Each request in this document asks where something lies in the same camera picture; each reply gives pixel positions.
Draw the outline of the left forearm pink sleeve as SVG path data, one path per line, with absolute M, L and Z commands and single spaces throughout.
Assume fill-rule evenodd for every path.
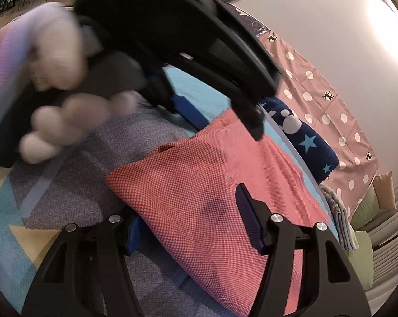
M 0 91 L 26 57 L 37 49 L 40 13 L 38 8 L 31 9 L 0 28 Z

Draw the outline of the left hand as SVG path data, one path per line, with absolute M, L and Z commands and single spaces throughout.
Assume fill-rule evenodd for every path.
M 35 58 L 30 63 L 35 88 L 76 89 L 87 76 L 83 35 L 76 17 L 58 2 L 41 4 L 18 20 L 31 26 Z M 37 164 L 58 155 L 64 147 L 82 141 L 90 131 L 112 117 L 127 117 L 137 107 L 135 93 L 124 91 L 103 98 L 72 93 L 59 107 L 39 107 L 31 116 L 32 131 L 22 137 L 19 152 L 23 160 Z

